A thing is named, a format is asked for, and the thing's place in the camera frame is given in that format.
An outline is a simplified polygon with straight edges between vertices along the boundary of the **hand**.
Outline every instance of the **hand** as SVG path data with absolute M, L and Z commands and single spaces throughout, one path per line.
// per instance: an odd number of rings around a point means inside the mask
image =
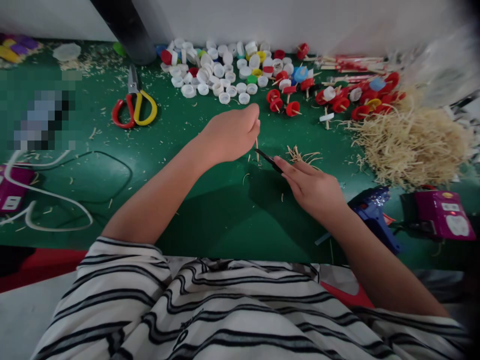
M 260 134 L 260 109 L 253 103 L 242 110 L 230 110 L 214 116 L 198 135 L 208 149 L 212 165 L 235 161 L 245 155 Z
M 274 161 L 283 171 L 282 176 L 290 185 L 298 204 L 323 226 L 337 223 L 350 210 L 334 176 L 318 171 L 303 161 L 293 166 L 279 156 L 275 156 Z

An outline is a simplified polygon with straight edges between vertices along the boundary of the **black and white striped shirt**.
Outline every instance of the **black and white striped shirt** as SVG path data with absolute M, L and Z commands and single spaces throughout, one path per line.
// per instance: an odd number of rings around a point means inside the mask
M 313 266 L 196 259 L 99 237 L 32 359 L 461 359 L 450 318 L 341 304 Z

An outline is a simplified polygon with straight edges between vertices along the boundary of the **electrical cord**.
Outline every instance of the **electrical cord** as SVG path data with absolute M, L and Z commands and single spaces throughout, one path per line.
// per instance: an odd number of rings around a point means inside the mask
M 21 217 L 22 215 L 25 214 L 25 224 L 31 228 L 31 229 L 34 229 L 34 230 L 39 230 L 39 231 L 46 231 L 46 232 L 52 232 L 52 233 L 62 233 L 62 232 L 68 232 L 68 231 L 78 231 L 78 230 L 83 230 L 83 229 L 86 229 L 88 228 L 90 225 L 92 225 L 94 223 L 94 219 L 92 217 L 92 215 L 90 215 L 89 211 L 80 203 L 78 203 L 77 201 L 75 200 L 72 200 L 68 197 L 65 197 L 65 196 L 61 196 L 61 195 L 57 195 L 53 192 L 49 192 L 49 191 L 45 191 L 45 190 L 42 190 L 42 189 L 39 189 L 39 188 L 36 188 L 36 187 L 33 187 L 33 186 L 29 186 L 29 185 L 25 185 L 25 184 L 22 184 L 21 182 L 18 182 L 18 181 L 15 181 L 12 179 L 10 173 L 12 172 L 12 168 L 14 166 L 29 166 L 29 167 L 47 167 L 47 166 L 52 166 L 52 165 L 55 165 L 57 164 L 60 160 L 62 160 L 65 156 L 67 156 L 67 154 L 70 152 L 70 150 L 66 150 L 62 155 L 60 155 L 55 161 L 52 161 L 50 163 L 47 163 L 47 164 L 29 164 L 29 163 L 22 163 L 22 162 L 16 162 L 17 159 L 25 152 L 25 150 L 16 150 L 13 155 L 11 156 L 10 160 L 7 162 L 6 164 L 6 168 L 3 172 L 3 175 L 5 177 L 5 179 L 7 181 L 9 181 L 10 183 L 12 184 L 15 184 L 21 188 L 25 188 L 25 189 L 28 189 L 28 190 L 32 190 L 32 191 L 35 191 L 35 192 L 38 192 L 38 193 L 42 193 L 42 194 L 45 194 L 45 195 L 50 195 L 50 196 L 53 196 L 54 198 L 58 198 L 58 199 L 62 199 L 62 200 L 65 200 L 65 201 L 68 201 L 69 203 L 72 203 L 76 206 L 78 206 L 85 214 L 86 216 L 88 217 L 88 220 L 89 220 L 89 224 L 88 225 L 84 225 L 84 226 L 79 226 L 79 227 L 69 227 L 69 228 L 49 228 L 49 227 L 42 227 L 42 226 L 38 226 L 38 225 L 35 225 L 33 222 L 32 222 L 32 213 L 34 212 L 34 207 L 35 207 L 35 204 L 37 203 L 36 201 L 32 201 L 24 210 L 22 210 L 21 212 L 19 212 L 17 215 L 7 219 L 7 220 L 4 220 L 4 221 L 0 221 L 0 225 L 3 225 L 3 224 L 7 224 L 19 217 Z

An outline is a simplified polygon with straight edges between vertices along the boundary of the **table surface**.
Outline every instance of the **table surface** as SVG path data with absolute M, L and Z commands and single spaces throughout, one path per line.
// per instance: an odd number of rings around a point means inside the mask
M 128 60 L 118 57 L 111 43 L 78 41 L 82 48 L 79 61 L 90 66 L 81 76 L 78 71 L 61 71 L 52 57 L 52 49 L 59 41 L 43 43 L 43 51 L 29 56 L 17 68 L 0 70 L 0 115 L 7 119 L 1 122 L 0 157 L 6 161 L 11 156 L 13 151 L 6 140 L 12 138 L 13 128 L 25 116 L 35 91 L 72 91 L 75 109 L 69 111 L 68 121 L 56 137 L 59 140 L 61 136 L 62 141 L 55 143 L 55 149 L 38 151 L 39 162 L 51 162 L 60 155 L 61 144 L 66 140 L 75 140 L 76 148 L 59 165 L 40 171 L 40 182 L 35 186 L 80 201 L 95 222 L 88 229 L 74 232 L 30 228 L 16 231 L 25 226 L 20 218 L 0 228 L 0 245 L 87 249 L 115 211 L 196 136 L 209 119 L 220 112 L 244 107 L 235 101 L 222 105 L 212 92 L 184 98 L 180 89 L 172 86 L 170 75 L 162 73 L 157 59 L 149 66 L 137 66 L 142 88 L 158 104 L 156 120 L 149 126 L 126 131 L 112 123 L 111 111 L 117 100 L 127 94 Z M 316 82 L 331 75 L 333 71 L 322 71 Z M 317 108 L 312 97 L 306 100 L 304 93 L 291 96 L 290 101 L 300 102 L 303 115 L 289 118 L 270 112 L 266 101 L 270 83 L 259 88 L 250 100 L 260 106 L 258 145 L 265 153 L 287 159 L 287 145 L 297 145 L 303 154 L 321 152 L 322 159 L 314 165 L 337 177 L 347 200 L 377 185 L 368 169 L 361 172 L 355 164 L 362 151 L 351 147 L 352 133 L 335 122 L 328 131 L 324 123 L 319 124 L 324 108 Z M 335 119 L 349 117 L 352 108 L 351 105 L 346 114 L 336 114 Z M 150 113 L 148 101 L 143 101 L 142 112 L 141 118 Z M 121 117 L 127 119 L 126 107 Z M 89 139 L 94 128 L 101 133 Z M 288 184 L 265 160 L 256 162 L 255 154 L 252 150 L 237 161 L 215 166 L 200 178 L 157 242 L 164 254 L 344 264 L 345 256 L 334 239 L 320 246 L 314 244 L 325 229 L 297 205 Z M 247 173 L 249 176 L 242 184 Z M 477 177 L 454 183 L 451 190 L 460 194 L 467 214 L 479 209 Z M 384 211 L 401 224 L 404 213 L 400 195 L 404 191 L 393 188 L 390 193 Z M 72 227 L 87 222 L 82 211 L 70 203 L 29 191 L 24 206 L 31 200 L 37 200 L 34 222 L 42 226 Z M 404 248 L 399 257 L 411 268 L 461 270 L 473 246 L 472 242 L 447 240 L 441 253 L 432 256 L 438 250 L 433 241 L 411 237 L 404 231 L 397 237 Z

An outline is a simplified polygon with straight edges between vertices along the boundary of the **person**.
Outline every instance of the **person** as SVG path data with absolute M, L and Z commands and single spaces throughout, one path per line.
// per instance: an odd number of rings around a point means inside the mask
M 348 207 L 336 178 L 305 162 L 274 158 L 375 308 L 347 308 L 306 265 L 197 258 L 172 278 L 154 244 L 202 174 L 249 152 L 260 126 L 256 104 L 213 117 L 113 215 L 33 359 L 462 358 L 461 326 Z

